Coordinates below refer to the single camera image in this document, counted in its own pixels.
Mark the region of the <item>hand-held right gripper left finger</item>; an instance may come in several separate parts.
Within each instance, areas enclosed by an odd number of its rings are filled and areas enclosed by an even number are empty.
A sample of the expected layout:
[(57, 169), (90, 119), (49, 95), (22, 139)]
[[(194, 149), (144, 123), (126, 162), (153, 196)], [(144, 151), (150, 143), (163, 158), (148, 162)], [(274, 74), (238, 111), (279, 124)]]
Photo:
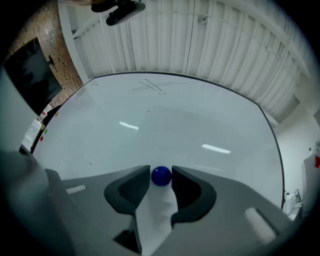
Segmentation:
[(49, 201), (67, 234), (65, 256), (139, 256), (136, 210), (150, 186), (150, 166), (61, 180), (46, 170)]

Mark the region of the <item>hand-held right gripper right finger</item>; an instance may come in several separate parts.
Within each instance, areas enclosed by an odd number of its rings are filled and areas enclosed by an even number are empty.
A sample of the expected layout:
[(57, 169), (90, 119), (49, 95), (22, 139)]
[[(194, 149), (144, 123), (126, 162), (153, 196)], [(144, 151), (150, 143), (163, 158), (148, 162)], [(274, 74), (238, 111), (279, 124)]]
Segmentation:
[(249, 186), (181, 166), (172, 172), (182, 206), (157, 256), (269, 256), (292, 236), (294, 222)]

